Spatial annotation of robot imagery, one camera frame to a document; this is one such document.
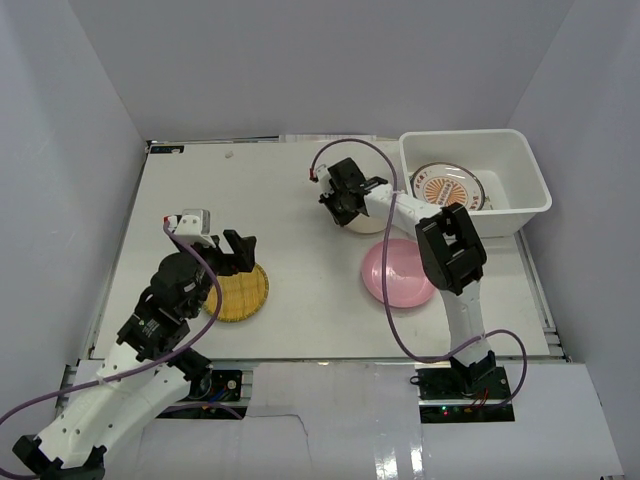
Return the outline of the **round woven bamboo tray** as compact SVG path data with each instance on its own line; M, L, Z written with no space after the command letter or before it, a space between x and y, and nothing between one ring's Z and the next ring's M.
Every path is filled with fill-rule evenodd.
M269 280L261 265L251 272L219 277L222 303L217 320L236 323L249 319L265 304L269 294Z

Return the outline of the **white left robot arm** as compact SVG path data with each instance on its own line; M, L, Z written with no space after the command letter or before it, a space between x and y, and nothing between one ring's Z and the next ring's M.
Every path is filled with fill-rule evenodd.
M257 240L226 230L224 252L216 236L165 232L177 250L160 262L93 380L61 390L70 398L63 413L14 444L29 478L101 479L131 436L175 402L209 392L210 361L193 349L199 338L188 322L220 292L220 278L253 270Z

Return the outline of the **orange sunburst white plate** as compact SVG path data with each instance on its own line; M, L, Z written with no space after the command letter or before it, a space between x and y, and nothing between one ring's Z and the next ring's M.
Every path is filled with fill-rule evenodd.
M485 190L469 170L446 162L434 162L419 167L410 176L415 198L440 207L454 203L479 211L484 207Z

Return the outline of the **pink round plate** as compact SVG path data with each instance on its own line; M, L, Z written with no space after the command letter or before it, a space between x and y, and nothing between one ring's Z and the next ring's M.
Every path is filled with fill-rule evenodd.
M364 256L361 263L361 278L368 292L383 302L382 292L383 242L378 242ZM427 303L436 288L427 279L415 241L390 239L387 258L388 299L394 308L415 308Z

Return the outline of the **cream round plate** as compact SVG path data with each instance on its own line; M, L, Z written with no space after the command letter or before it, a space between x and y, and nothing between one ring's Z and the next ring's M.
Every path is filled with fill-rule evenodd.
M359 213L345 228L356 234L373 235L385 230L386 221Z

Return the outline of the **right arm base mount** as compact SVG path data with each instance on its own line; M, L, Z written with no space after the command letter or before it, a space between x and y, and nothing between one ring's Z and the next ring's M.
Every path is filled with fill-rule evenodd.
M511 404L498 407L511 395L503 367L466 387L452 368L422 368L410 378L418 390L422 424L511 423L515 413Z

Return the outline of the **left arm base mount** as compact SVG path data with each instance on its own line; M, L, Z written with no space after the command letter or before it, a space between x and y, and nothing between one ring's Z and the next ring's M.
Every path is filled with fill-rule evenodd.
M158 415L159 419L242 420L247 407L243 404L241 370L209 370L189 394L176 405Z

